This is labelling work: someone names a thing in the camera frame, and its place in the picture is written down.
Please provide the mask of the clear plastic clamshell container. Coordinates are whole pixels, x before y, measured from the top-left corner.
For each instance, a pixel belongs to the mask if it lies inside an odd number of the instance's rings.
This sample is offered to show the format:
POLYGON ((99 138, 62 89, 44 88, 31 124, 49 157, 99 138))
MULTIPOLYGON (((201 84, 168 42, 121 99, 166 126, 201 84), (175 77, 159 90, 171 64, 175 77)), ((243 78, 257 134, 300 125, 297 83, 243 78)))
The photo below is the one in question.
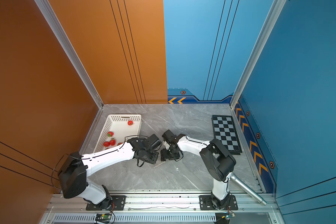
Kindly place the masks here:
POLYGON ((200 169, 204 169, 205 165, 201 159, 201 157, 191 154, 191 153, 186 153, 184 155, 184 158, 182 159, 183 164, 185 167, 188 169, 189 172, 196 172, 200 169))

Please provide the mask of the white perforated plastic basket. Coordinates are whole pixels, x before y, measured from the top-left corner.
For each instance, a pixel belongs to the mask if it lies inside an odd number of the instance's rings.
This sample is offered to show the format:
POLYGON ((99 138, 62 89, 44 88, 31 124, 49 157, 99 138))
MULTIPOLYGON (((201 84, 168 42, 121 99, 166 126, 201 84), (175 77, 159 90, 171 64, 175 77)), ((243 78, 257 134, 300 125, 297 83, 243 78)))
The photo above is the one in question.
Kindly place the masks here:
POLYGON ((140 114, 110 114, 108 115, 104 127, 100 133, 98 142, 95 146, 94 153, 104 151, 108 148, 117 146, 119 143, 123 143, 131 137, 140 135, 141 131, 141 115, 140 114), (127 123, 129 120, 133 121, 133 125, 129 126, 127 123), (107 133, 113 132, 113 137, 108 137, 107 133), (103 143, 115 139, 116 144, 114 146, 104 147, 103 143))

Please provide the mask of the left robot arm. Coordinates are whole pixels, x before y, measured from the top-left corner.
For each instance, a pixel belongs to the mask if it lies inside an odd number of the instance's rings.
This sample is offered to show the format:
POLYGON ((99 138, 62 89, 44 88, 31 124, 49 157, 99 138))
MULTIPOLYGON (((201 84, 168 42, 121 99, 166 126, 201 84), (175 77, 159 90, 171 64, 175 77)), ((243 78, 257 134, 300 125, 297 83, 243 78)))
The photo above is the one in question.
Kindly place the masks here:
POLYGON ((65 199, 80 197, 97 210, 112 210, 113 198, 104 185, 89 179, 94 173, 116 163, 136 159, 142 163, 155 164, 162 146, 159 138, 132 135, 124 143, 98 153, 68 155, 57 175, 65 199))

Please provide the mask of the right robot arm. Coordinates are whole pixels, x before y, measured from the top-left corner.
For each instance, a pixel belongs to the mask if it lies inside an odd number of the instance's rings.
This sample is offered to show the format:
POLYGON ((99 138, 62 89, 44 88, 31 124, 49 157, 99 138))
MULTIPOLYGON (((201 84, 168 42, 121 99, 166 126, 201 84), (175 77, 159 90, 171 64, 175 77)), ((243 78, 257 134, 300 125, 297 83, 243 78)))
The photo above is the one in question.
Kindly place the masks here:
POLYGON ((185 152, 200 156, 214 179, 212 206, 217 210, 227 209, 231 199, 229 181, 236 160, 222 142, 215 138, 211 141, 199 141, 184 134, 175 135, 170 130, 164 132, 162 137, 165 148, 161 151, 161 161, 180 161, 185 152))

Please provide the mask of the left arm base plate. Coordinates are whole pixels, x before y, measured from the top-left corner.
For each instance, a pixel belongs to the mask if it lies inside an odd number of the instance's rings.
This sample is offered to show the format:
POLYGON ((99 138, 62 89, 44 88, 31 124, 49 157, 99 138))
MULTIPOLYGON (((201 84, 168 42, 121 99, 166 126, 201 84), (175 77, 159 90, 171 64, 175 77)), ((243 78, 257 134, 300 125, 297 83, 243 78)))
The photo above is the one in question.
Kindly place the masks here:
POLYGON ((125 195, 110 196, 108 199, 104 199, 99 204, 93 204, 88 202, 86 206, 87 211, 123 211, 126 202, 125 195))

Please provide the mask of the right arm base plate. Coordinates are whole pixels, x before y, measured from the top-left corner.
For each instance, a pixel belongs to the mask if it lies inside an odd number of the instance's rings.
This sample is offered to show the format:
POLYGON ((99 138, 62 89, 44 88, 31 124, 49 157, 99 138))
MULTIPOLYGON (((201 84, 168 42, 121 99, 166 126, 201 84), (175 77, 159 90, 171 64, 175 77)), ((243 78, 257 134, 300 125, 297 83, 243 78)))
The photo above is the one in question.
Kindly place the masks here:
POLYGON ((227 195, 225 199, 219 200, 213 195, 200 195, 199 196, 200 210, 212 211, 212 210, 230 210, 237 211, 238 203, 234 195, 227 195))

